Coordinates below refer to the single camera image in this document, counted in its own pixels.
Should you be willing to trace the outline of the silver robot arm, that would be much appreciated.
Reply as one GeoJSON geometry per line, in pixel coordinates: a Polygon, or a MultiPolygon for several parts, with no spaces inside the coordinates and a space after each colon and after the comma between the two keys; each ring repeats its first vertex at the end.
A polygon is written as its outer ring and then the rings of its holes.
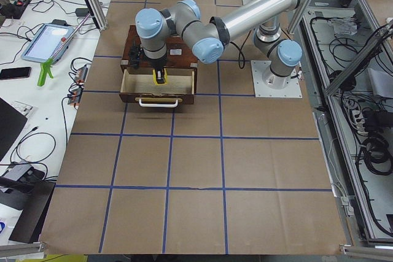
{"type": "Polygon", "coordinates": [[[166,40],[179,36],[204,64],[217,61],[226,46],[242,34],[279,15],[295,10],[305,0],[251,0],[224,17],[201,22],[194,0],[182,0],[168,9],[140,10],[135,17],[136,31],[145,56],[153,68],[156,85],[166,83],[166,40]]]}

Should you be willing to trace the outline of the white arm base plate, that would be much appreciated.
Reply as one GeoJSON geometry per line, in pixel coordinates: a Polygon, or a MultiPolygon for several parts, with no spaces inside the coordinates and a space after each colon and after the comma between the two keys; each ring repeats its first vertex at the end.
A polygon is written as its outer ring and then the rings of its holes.
{"type": "Polygon", "coordinates": [[[271,61],[251,61],[252,79],[256,98],[302,98],[302,91],[293,67],[288,77],[278,77],[273,74],[271,61]]]}

